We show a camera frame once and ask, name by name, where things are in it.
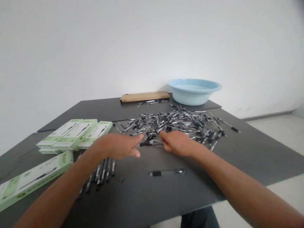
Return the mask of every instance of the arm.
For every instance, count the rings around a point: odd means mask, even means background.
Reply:
[[[304,217],[265,186],[182,132],[161,132],[164,149],[198,161],[231,206],[254,227],[304,227]]]
[[[107,157],[121,159],[140,157],[133,147],[143,135],[130,137],[119,134],[101,136],[86,152],[53,183],[24,213],[15,227],[60,227],[75,202],[80,189]]]

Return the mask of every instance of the table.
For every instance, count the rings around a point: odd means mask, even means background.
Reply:
[[[56,130],[71,119],[98,119],[98,121],[120,121],[127,120],[144,113],[167,113],[172,110],[168,104],[178,105],[172,98],[172,93],[168,102],[149,105],[144,103],[137,108],[139,102],[121,103],[120,98],[109,98],[99,100],[81,101],[69,110],[58,116],[53,121],[39,129],[37,132]],[[204,109],[221,108],[222,106],[208,100],[203,105],[187,106],[185,108],[195,111]]]
[[[235,133],[222,124],[228,137],[218,142],[214,153],[263,185],[304,173],[304,156],[220,108],[212,109],[212,114],[242,131]],[[39,154],[35,144],[50,133],[34,133],[0,157],[0,183],[48,160],[51,155]],[[175,156],[163,148],[139,150],[140,159],[128,157],[116,161],[116,175],[99,191],[92,184],[91,192],[75,202],[62,227],[145,227],[225,199],[191,158]],[[150,171],[171,168],[185,168],[187,172],[161,177],[148,175]],[[11,227],[50,185],[0,212],[0,227]]]

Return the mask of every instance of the hand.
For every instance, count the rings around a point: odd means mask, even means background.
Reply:
[[[89,149],[95,151],[97,154],[105,153],[106,157],[114,159],[122,159],[128,156],[139,158],[139,151],[133,147],[138,144],[143,137],[143,135],[131,137],[121,134],[106,134],[99,137]]]
[[[195,147],[200,145],[181,131],[172,131],[169,133],[161,131],[159,136],[161,137],[165,151],[172,152],[179,156],[192,156]]]

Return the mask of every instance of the tiled floor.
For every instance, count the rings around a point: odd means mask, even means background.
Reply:
[[[304,118],[290,114],[247,123],[304,156]],[[268,188],[304,214],[304,174],[270,185]],[[214,204],[213,209],[221,228],[251,227],[227,201]],[[180,224],[181,216],[178,216],[151,227],[177,228]]]

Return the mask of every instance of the plastic basin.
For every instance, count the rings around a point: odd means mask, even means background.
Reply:
[[[178,103],[190,106],[202,105],[222,85],[203,79],[176,79],[169,82],[173,99]]]

